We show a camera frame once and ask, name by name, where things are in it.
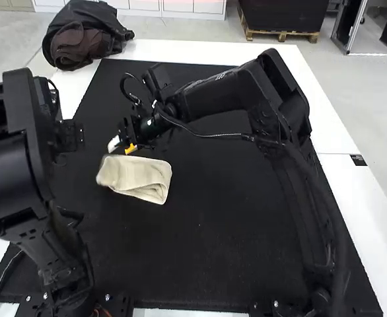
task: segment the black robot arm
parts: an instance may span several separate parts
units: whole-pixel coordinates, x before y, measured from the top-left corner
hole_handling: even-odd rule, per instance
[[[90,316],[94,279],[87,247],[60,211],[49,181],[60,153],[83,143],[83,129],[62,120],[58,91],[28,69],[0,84],[0,238],[38,266],[51,316]]]
[[[118,140],[114,139],[117,146],[125,147],[129,154],[141,147],[153,146],[157,137],[174,127],[182,127],[198,137],[254,142],[271,161],[278,176],[285,179],[283,183],[292,184],[283,190],[291,197],[296,196],[291,199],[295,201],[291,203],[291,209],[310,293],[310,302],[302,309],[280,304],[273,315],[341,316],[347,279],[342,219],[332,207],[313,211],[310,208],[312,202],[304,203],[303,200],[308,192],[298,194],[298,189],[310,188],[310,192],[326,203],[331,199],[303,154],[303,149],[308,149],[311,144],[308,101],[278,52],[267,50],[240,67],[179,89],[174,88],[166,65],[157,64],[142,76],[151,95],[149,108],[153,109],[152,114],[143,107],[142,100],[126,91],[125,81],[130,78],[133,76],[126,74],[120,88],[132,101],[135,113],[120,124]],[[187,124],[233,110],[247,111],[252,133],[204,135]],[[317,249],[325,254],[324,258],[318,258]]]

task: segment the wooden pallet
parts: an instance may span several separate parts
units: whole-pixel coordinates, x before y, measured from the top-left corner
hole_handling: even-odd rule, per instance
[[[252,30],[248,27],[248,23],[246,23],[246,19],[242,8],[238,4],[238,13],[240,17],[240,23],[245,32],[245,37],[247,41],[252,41],[253,34],[277,34],[279,36],[279,42],[284,42],[286,40],[287,35],[300,35],[300,36],[308,36],[308,41],[310,43],[315,44],[318,41],[319,32],[296,32],[296,31],[266,31],[266,30]]]

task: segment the dark clothing pile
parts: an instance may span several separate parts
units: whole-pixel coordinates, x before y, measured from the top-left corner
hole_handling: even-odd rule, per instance
[[[48,26],[42,52],[52,66],[74,71],[93,59],[121,53],[123,43],[134,37],[107,3],[71,0]]]

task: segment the folded towel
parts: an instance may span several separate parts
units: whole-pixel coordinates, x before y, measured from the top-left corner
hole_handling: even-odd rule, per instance
[[[116,193],[162,205],[166,202],[172,167],[164,160],[106,155],[96,182]]]

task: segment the rubber mat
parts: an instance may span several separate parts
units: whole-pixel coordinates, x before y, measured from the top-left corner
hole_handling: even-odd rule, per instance
[[[85,126],[85,150],[67,155],[66,166],[55,171],[57,204],[85,214],[79,231],[89,248],[96,286],[107,293],[124,290],[142,307],[246,312],[256,301],[303,302],[308,293],[295,224],[275,172],[255,145],[198,139],[185,131],[168,142],[164,135],[154,151],[137,153],[172,165],[163,206],[96,184],[106,145],[130,109],[120,78],[125,72],[140,76],[151,65],[101,62],[75,114]],[[176,86],[228,68],[168,64]],[[145,96],[136,81],[127,86]],[[250,130],[243,112],[203,118],[194,127],[204,133]],[[348,243],[348,312],[381,313],[349,237]],[[0,274],[14,252],[15,247],[7,251]],[[24,258],[0,300],[19,301],[34,291],[40,291],[36,267]]]

